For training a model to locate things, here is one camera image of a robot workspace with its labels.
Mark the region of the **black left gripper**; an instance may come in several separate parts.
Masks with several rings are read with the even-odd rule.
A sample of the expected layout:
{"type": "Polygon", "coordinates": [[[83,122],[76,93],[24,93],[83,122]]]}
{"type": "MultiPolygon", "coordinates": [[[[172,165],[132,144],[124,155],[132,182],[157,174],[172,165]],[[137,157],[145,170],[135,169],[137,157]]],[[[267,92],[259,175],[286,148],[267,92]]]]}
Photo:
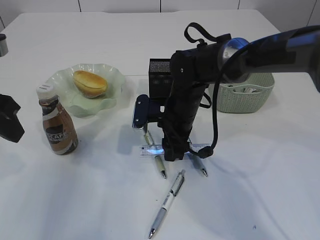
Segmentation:
{"type": "Polygon", "coordinates": [[[11,96],[0,95],[0,136],[13,143],[18,143],[25,133],[17,117],[20,109],[11,96]]]}

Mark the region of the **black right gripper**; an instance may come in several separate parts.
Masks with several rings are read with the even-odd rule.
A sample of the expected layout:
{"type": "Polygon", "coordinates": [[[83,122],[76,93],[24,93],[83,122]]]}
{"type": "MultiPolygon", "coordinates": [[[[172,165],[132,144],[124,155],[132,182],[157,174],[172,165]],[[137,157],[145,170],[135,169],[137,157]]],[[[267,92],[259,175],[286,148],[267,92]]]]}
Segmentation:
{"type": "Polygon", "coordinates": [[[163,131],[164,160],[167,162],[182,160],[185,150],[190,148],[188,139],[200,106],[200,96],[173,94],[162,97],[160,103],[164,105],[163,117],[158,123],[163,131]]]}

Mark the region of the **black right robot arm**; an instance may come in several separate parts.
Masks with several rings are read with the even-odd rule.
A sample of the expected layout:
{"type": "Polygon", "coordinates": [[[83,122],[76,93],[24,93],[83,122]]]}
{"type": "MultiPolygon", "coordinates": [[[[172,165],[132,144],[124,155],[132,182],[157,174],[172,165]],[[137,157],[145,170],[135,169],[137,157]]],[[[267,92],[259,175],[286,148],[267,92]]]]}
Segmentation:
{"type": "Polygon", "coordinates": [[[185,38],[196,48],[178,50],[170,58],[172,86],[159,122],[164,137],[162,148],[166,161],[181,160],[191,151],[188,138],[206,88],[212,94],[213,141],[195,152],[210,157],[218,141],[217,98],[220,84],[242,83],[252,73],[308,73],[316,88],[320,86],[320,28],[307,26],[280,32],[248,42],[230,34],[210,35],[200,24],[191,28],[202,38],[185,38]]]}

